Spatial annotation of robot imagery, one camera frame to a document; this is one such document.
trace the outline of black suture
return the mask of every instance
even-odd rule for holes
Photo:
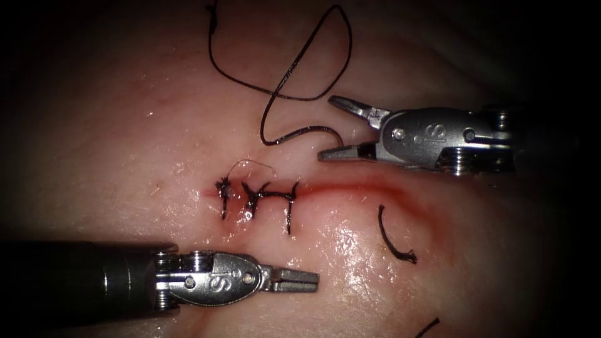
[[[215,0],[215,2],[213,3],[213,6],[208,5],[206,7],[207,11],[210,12],[211,14],[211,18],[209,21],[209,27],[208,27],[208,56],[211,60],[211,63],[213,64],[213,67],[224,77],[228,78],[231,81],[234,81],[242,86],[251,88],[253,90],[257,90],[260,92],[263,92],[265,94],[269,94],[269,95],[273,95],[274,92],[267,90],[265,88],[261,88],[259,86],[255,86],[253,84],[250,83],[246,83],[244,81],[241,81],[237,78],[234,78],[233,76],[227,74],[226,72],[224,72],[221,68],[219,68],[219,66],[217,66],[217,63],[215,62],[215,59],[213,57],[213,49],[212,49],[212,36],[213,33],[215,33],[215,29],[217,28],[217,0]],[[313,96],[310,98],[300,98],[300,97],[296,97],[296,96],[287,96],[287,95],[283,95],[283,94],[276,94],[276,96],[278,98],[283,98],[286,100],[296,100],[296,101],[315,101],[315,100],[319,100],[320,98],[322,98],[325,94],[327,94],[328,91],[330,91],[330,89],[332,89],[332,87],[338,82],[338,79],[342,76],[342,74],[344,73],[344,71],[346,70],[350,60],[351,60],[351,51],[352,51],[352,29],[351,29],[351,24],[346,16],[346,13],[344,12],[344,10],[340,7],[340,5],[333,5],[332,7],[330,7],[326,13],[323,15],[323,17],[321,18],[319,24],[317,24],[316,29],[318,30],[321,25],[323,24],[323,21],[325,20],[325,18],[329,15],[329,13],[331,11],[333,11],[334,9],[338,9],[341,13],[342,16],[342,20],[344,20],[344,24],[346,25],[346,29],[348,30],[349,33],[349,51],[347,53],[346,56],[346,60],[344,62],[344,66],[341,68],[340,72],[338,72],[338,75],[334,78],[334,81],[332,81],[332,83],[330,83],[330,85],[328,87],[326,87],[326,89],[321,92],[319,95],[317,96]]]
[[[388,249],[390,249],[390,252],[392,252],[397,259],[406,260],[413,264],[417,264],[418,258],[417,256],[415,256],[413,249],[409,250],[409,252],[400,252],[394,248],[393,244],[388,239],[388,236],[386,236],[384,224],[382,223],[382,211],[384,211],[384,205],[380,204],[380,206],[378,207],[378,224],[380,226],[380,231],[382,232],[382,238],[384,238],[384,243],[386,243],[386,246],[388,247]]]
[[[230,168],[230,171],[227,172],[227,175],[225,177],[221,178],[221,182],[219,182],[219,181],[215,182],[215,188],[217,189],[217,191],[219,191],[219,197],[223,198],[223,209],[221,210],[221,219],[222,220],[225,220],[225,213],[227,211],[227,200],[230,198],[230,196],[227,193],[227,189],[231,186],[231,182],[229,179],[230,174],[232,173],[232,170],[234,170],[234,168],[242,162],[252,162],[252,163],[256,163],[258,165],[262,165],[267,168],[270,168],[271,170],[274,169],[272,166],[268,166],[266,164],[257,162],[255,160],[249,160],[248,158],[239,160],[238,162],[234,163],[234,165],[232,165],[232,167]]]
[[[428,330],[430,330],[432,327],[434,327],[434,325],[439,324],[440,320],[438,319],[438,317],[434,318],[434,320],[432,320],[432,322],[428,325],[426,325],[426,327],[424,327],[423,330],[421,330],[416,336],[415,338],[421,338],[422,335],[424,335]]]
[[[288,200],[288,211],[286,211],[286,232],[288,233],[288,235],[290,235],[290,220],[292,218],[292,204],[294,203],[294,200],[296,199],[296,187],[299,185],[299,182],[294,183],[290,193],[265,191],[265,188],[267,188],[267,186],[270,184],[271,184],[271,182],[267,182],[261,186],[259,191],[254,192],[254,191],[252,191],[252,189],[249,187],[248,184],[246,184],[245,182],[242,182],[242,188],[244,189],[244,192],[246,193],[246,195],[249,198],[249,201],[246,203],[245,207],[247,210],[250,210],[250,218],[253,219],[253,218],[255,218],[255,212],[257,211],[257,204],[259,202],[259,199],[265,198],[265,197],[285,198],[286,200]]]
[[[219,197],[223,198],[223,209],[221,210],[221,219],[225,220],[225,211],[227,209],[227,200],[230,198],[227,195],[227,189],[230,186],[230,180],[227,177],[222,177],[221,182],[215,182],[215,188],[219,191]]]
[[[344,62],[344,65],[342,66],[340,72],[338,72],[338,75],[334,78],[334,81],[332,81],[332,83],[330,83],[330,85],[328,87],[325,88],[325,90],[320,93],[317,96],[311,97],[311,98],[299,98],[299,97],[295,97],[295,96],[287,96],[287,95],[281,95],[280,94],[280,90],[282,89],[282,87],[284,87],[284,84],[286,83],[286,81],[288,81],[288,78],[290,77],[290,75],[292,74],[292,72],[296,69],[296,67],[299,64],[299,61],[302,59],[303,55],[305,54],[305,52],[307,51],[307,49],[309,48],[309,46],[311,45],[311,43],[313,42],[313,39],[315,38],[317,32],[319,32],[319,30],[321,29],[321,26],[324,24],[324,21],[326,20],[326,18],[330,15],[331,12],[333,12],[333,10],[338,10],[342,16],[342,20],[344,20],[344,24],[346,25],[346,29],[348,32],[348,37],[349,37],[349,50],[347,53],[347,57],[346,60]],[[338,146],[342,146],[344,145],[342,142],[342,138],[340,137],[340,134],[328,127],[328,126],[307,126],[305,128],[301,128],[298,129],[296,131],[293,131],[291,133],[288,133],[282,137],[279,137],[277,139],[275,139],[274,141],[268,141],[267,139],[265,139],[265,120],[267,119],[267,114],[275,100],[276,97],[278,98],[283,98],[283,99],[287,99],[287,100],[297,100],[297,101],[314,101],[314,100],[318,100],[319,98],[322,98],[325,94],[327,94],[327,92],[329,92],[332,87],[338,82],[338,80],[340,79],[340,77],[342,76],[342,74],[345,72],[346,68],[349,65],[349,62],[351,60],[351,52],[352,52],[352,29],[351,29],[351,24],[346,16],[346,13],[344,12],[344,10],[342,9],[342,7],[340,7],[340,5],[333,5],[332,7],[330,7],[325,13],[324,15],[321,17],[321,19],[319,20],[319,22],[317,23],[317,26],[314,28],[313,32],[311,33],[311,35],[309,36],[309,39],[307,40],[307,42],[305,43],[305,45],[302,47],[302,49],[300,50],[299,54],[297,55],[296,59],[292,62],[291,66],[288,68],[288,70],[286,71],[286,74],[284,75],[284,77],[281,79],[280,83],[277,85],[277,87],[275,88],[274,91],[269,91],[267,89],[258,87],[258,86],[254,86],[252,84],[243,82],[241,80],[238,80],[234,77],[232,77],[231,75],[227,74],[226,72],[224,72],[223,70],[221,70],[218,66],[217,63],[215,62],[215,59],[213,57],[213,49],[212,49],[212,37],[213,34],[215,33],[215,30],[217,28],[217,0],[215,0],[215,2],[213,3],[213,6],[207,6],[207,10],[210,12],[211,14],[211,18],[209,21],[209,29],[208,29],[208,55],[209,58],[211,60],[211,63],[213,64],[213,67],[224,77],[240,84],[243,86],[246,86],[248,88],[252,88],[254,90],[258,90],[261,91],[263,93],[269,94],[271,95],[271,98],[269,99],[269,102],[267,103],[267,106],[265,107],[265,111],[263,112],[263,117],[261,119],[261,127],[260,127],[260,137],[261,137],[261,142],[263,142],[264,145],[266,146],[272,146],[272,145],[279,145],[283,142],[289,141],[297,136],[301,136],[305,133],[310,133],[310,132],[315,132],[315,131],[321,131],[321,132],[325,132],[325,133],[329,133],[332,136],[334,136],[334,138],[336,139],[336,142],[338,143]]]

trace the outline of silver metal jaw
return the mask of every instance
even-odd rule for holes
[[[228,305],[257,292],[316,292],[319,284],[318,274],[261,265],[246,254],[162,252],[156,262],[158,310]]]
[[[512,116],[499,106],[473,114],[453,108],[392,112],[340,96],[328,102],[366,120],[379,138],[320,151],[320,161],[381,161],[453,175],[511,169]]]

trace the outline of skin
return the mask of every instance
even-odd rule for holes
[[[535,95],[527,59],[504,58],[495,32],[445,4],[341,2],[354,34],[351,63],[330,95],[392,109],[485,103]],[[310,133],[279,146],[259,139],[269,97],[219,75],[209,63],[205,3],[109,7],[36,68],[9,100],[5,125],[5,238],[159,240],[181,252],[244,252],[260,262],[318,272],[315,294],[258,294],[216,309],[183,306],[152,319],[55,332],[97,337],[426,337],[532,335],[556,291],[561,209],[513,177],[456,178],[380,163],[319,163],[335,146]],[[275,88],[322,13],[321,2],[222,1],[213,40],[229,74]],[[314,96],[346,56],[346,30],[326,21],[283,94]],[[345,144],[376,137],[327,104],[276,100],[265,135],[334,127]],[[239,166],[239,197],[225,220],[215,182]],[[287,201],[244,210],[255,191],[289,192],[298,181],[292,235]],[[416,265],[394,258],[378,228]]]

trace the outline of red incision line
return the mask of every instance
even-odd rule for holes
[[[232,187],[241,189],[241,179],[232,179]],[[314,200],[316,197],[324,194],[336,193],[337,195],[355,195],[357,193],[366,194],[373,193],[382,196],[382,202],[387,205],[390,210],[395,208],[401,209],[403,213],[419,222],[425,223],[431,228],[432,244],[439,247],[447,247],[449,238],[444,234],[449,233],[443,227],[450,227],[449,218],[440,209],[432,210],[424,208],[414,200],[414,197],[406,190],[399,188],[390,188],[384,186],[383,183],[319,183],[310,185],[309,187],[299,187],[296,192],[296,202],[305,200]],[[206,190],[203,196],[207,198],[218,198],[215,190]],[[374,209],[373,226],[378,228],[378,213]],[[292,218],[292,227],[294,227],[294,218]]]

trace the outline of cut suture end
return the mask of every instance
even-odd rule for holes
[[[415,256],[413,249],[409,250],[409,252],[400,252],[394,248],[393,244],[388,239],[386,235],[386,231],[384,230],[384,224],[382,223],[382,212],[384,211],[384,205],[378,207],[378,225],[380,226],[380,232],[382,233],[382,238],[384,239],[384,243],[388,247],[388,250],[393,253],[393,255],[400,260],[406,260],[407,262],[411,262],[412,264],[418,263],[418,258]]]
[[[426,327],[424,327],[423,330],[421,330],[416,336],[415,338],[421,338],[421,336],[423,336],[428,330],[430,330],[431,328],[433,328],[436,324],[439,324],[440,320],[438,319],[438,317],[434,318],[434,320],[432,320],[432,322],[428,325],[426,325]]]

